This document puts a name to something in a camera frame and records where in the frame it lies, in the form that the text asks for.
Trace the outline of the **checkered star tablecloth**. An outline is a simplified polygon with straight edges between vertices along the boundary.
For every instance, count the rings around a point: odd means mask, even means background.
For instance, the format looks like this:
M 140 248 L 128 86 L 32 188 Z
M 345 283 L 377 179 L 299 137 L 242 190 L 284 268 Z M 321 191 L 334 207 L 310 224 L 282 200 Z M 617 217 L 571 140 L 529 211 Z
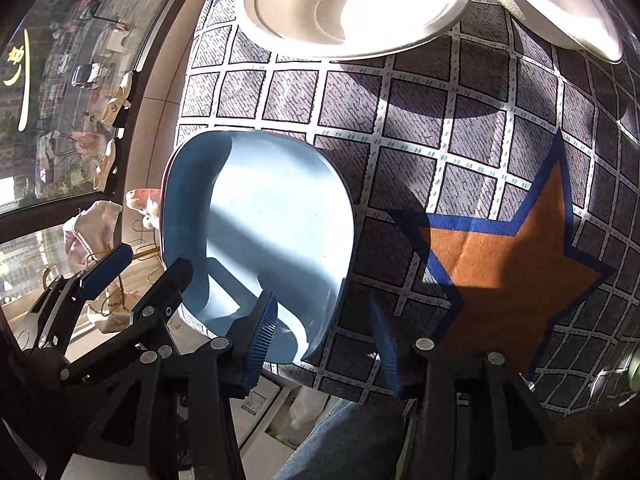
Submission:
M 431 333 L 448 299 L 390 208 L 512 219 L 556 134 L 572 188 L 572 245 L 613 272 L 554 326 L 535 390 L 563 416 L 629 390 L 639 347 L 639 36 L 616 27 L 610 64 L 555 47 L 497 0 L 471 0 L 423 47 L 347 63 L 272 53 L 248 38 L 235 0 L 205 0 L 186 66 L 178 142 L 208 127 L 305 141 L 342 174 L 356 210 L 356 256 L 328 339 L 283 379 L 354 402 L 388 400 L 369 297 Z

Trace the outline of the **pink cloth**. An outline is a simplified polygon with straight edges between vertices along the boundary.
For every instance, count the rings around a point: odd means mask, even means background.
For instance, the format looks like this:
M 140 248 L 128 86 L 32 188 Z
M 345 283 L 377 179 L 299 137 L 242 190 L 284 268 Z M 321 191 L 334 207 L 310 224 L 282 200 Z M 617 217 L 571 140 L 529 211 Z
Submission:
M 159 188 L 135 188 L 126 194 L 126 207 L 142 215 L 145 229 L 160 228 L 162 192 Z M 87 210 L 63 224 L 64 250 L 73 272 L 85 270 L 114 247 L 114 233 L 122 205 L 97 200 Z

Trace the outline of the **large white bowl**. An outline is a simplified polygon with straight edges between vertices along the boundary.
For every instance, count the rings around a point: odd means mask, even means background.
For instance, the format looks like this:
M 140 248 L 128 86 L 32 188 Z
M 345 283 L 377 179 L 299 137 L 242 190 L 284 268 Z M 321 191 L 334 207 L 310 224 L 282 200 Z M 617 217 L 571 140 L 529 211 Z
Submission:
M 498 0 L 537 36 L 567 50 L 585 50 L 604 62 L 622 60 L 623 45 L 602 0 Z

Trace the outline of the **green square plate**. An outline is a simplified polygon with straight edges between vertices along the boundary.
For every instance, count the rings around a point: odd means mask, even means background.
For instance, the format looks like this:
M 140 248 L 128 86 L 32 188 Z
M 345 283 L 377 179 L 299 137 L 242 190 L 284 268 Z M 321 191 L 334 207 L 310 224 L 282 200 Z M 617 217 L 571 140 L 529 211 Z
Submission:
M 634 350 L 627 370 L 628 386 L 631 391 L 640 391 L 640 348 Z

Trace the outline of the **blue square plate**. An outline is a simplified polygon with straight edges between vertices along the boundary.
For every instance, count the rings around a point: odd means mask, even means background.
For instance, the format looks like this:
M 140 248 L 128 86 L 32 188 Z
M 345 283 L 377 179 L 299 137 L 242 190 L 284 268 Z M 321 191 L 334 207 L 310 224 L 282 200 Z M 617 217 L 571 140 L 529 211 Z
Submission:
M 336 315 L 355 241 L 343 178 L 309 144 L 265 131 L 205 131 L 171 156 L 162 253 L 193 266 L 182 303 L 224 336 L 262 292 L 278 300 L 267 359 L 298 364 Z

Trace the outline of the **blue jeans leg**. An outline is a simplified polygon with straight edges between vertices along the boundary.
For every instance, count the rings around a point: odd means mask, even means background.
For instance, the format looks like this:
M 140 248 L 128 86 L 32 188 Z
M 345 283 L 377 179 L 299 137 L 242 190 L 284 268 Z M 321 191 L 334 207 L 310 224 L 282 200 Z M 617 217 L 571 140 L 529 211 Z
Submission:
M 277 479 L 393 479 L 406 440 L 404 409 L 339 400 Z

